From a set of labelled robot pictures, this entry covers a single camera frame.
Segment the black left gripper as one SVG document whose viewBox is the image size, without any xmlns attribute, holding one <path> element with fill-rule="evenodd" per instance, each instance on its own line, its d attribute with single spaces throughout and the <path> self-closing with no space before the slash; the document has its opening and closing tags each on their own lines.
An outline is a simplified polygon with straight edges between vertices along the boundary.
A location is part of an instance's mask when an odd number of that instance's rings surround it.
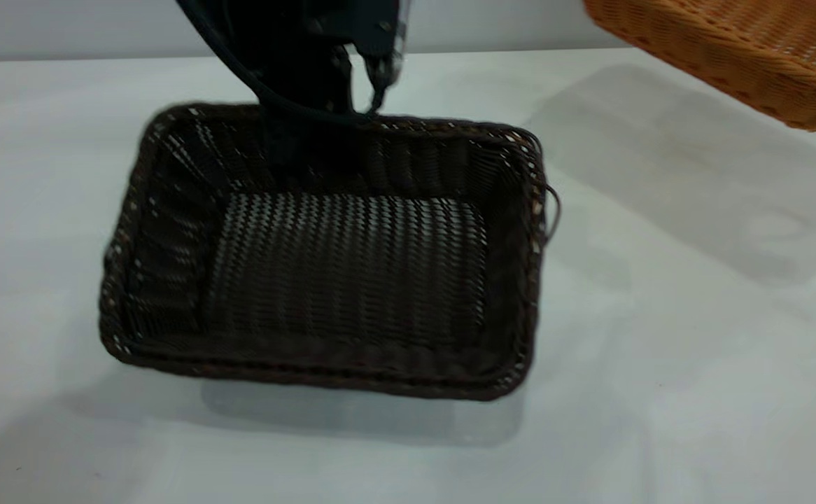
<svg viewBox="0 0 816 504">
<path fill-rule="evenodd" d="M 264 105 L 267 159 L 275 176 L 308 176 L 304 147 L 324 115 L 353 112 L 349 49 L 376 93 L 404 64 L 408 1 L 204 1 L 202 38 L 248 88 L 276 93 Z"/>
</svg>

